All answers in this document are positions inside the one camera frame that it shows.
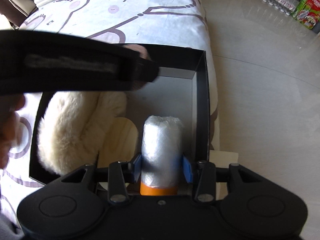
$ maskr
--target orange cap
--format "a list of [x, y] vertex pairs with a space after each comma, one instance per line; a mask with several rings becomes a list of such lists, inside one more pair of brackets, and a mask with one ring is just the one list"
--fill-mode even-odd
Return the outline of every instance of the orange cap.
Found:
[[144, 196], [168, 196], [177, 195], [178, 187], [171, 188], [155, 188], [149, 187], [143, 183], [140, 185], [140, 194]]

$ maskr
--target bed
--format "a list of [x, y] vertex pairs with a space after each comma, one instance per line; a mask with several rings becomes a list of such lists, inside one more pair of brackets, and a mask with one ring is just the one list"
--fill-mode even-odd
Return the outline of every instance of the bed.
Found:
[[[20, 27], [63, 33], [109, 43], [144, 43], [206, 51], [210, 89], [210, 150], [219, 150], [216, 76], [205, 11], [200, 0], [55, 0], [39, 8]], [[18, 224], [20, 201], [43, 185], [29, 178], [32, 131], [41, 94], [27, 94], [18, 113], [22, 144], [0, 171], [2, 212]]]

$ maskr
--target white fluffy plush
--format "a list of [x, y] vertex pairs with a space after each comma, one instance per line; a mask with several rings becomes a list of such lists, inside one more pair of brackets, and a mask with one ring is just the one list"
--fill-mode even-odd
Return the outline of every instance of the white fluffy plush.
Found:
[[94, 163], [113, 119], [124, 113], [123, 92], [57, 92], [39, 124], [38, 156], [64, 175]]

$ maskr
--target open box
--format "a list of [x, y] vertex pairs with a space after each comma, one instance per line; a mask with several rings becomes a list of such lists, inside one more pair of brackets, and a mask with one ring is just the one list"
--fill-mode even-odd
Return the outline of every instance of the open box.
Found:
[[[139, 131], [150, 115], [178, 117], [183, 125], [183, 152], [192, 160], [209, 159], [210, 102], [205, 52], [191, 48], [140, 44], [161, 66], [159, 77], [142, 89], [127, 92], [126, 117]], [[46, 171], [37, 157], [38, 125], [54, 92], [43, 93], [33, 131], [29, 176], [48, 184], [59, 176]]]

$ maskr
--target gray floor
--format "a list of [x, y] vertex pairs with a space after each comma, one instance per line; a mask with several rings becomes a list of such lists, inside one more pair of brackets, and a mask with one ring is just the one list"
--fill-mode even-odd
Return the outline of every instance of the gray floor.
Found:
[[301, 196], [320, 239], [320, 37], [261, 0], [202, 0], [222, 151]]

